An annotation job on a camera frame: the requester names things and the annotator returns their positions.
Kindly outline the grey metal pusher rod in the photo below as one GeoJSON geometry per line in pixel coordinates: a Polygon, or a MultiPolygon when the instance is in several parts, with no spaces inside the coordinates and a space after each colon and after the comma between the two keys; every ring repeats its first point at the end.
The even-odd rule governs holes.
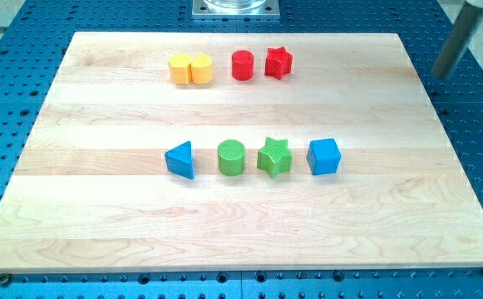
{"type": "Polygon", "coordinates": [[[455,71],[467,47],[483,21],[483,0],[464,0],[448,38],[445,40],[431,74],[448,79],[455,71]]]}

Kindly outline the clear robot base plate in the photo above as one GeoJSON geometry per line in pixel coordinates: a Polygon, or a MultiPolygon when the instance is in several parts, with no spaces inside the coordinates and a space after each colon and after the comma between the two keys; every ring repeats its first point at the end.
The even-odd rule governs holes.
{"type": "Polygon", "coordinates": [[[278,19],[279,0],[193,0],[194,19],[278,19]]]}

